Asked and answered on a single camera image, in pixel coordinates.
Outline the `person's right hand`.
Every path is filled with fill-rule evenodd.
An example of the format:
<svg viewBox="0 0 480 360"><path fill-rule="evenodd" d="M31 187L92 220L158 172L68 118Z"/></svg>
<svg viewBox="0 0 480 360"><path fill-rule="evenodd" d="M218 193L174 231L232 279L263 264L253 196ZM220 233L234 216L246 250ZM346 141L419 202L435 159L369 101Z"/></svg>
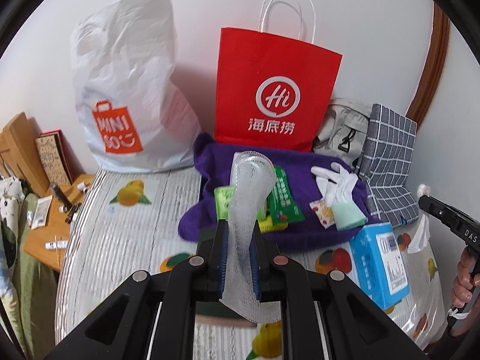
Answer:
<svg viewBox="0 0 480 360"><path fill-rule="evenodd" d="M472 300L472 291L479 287L479 274L472 275L470 271L476 261L477 259L465 247L456 266L457 275L451 290L451 303L455 307L464 307Z"/></svg>

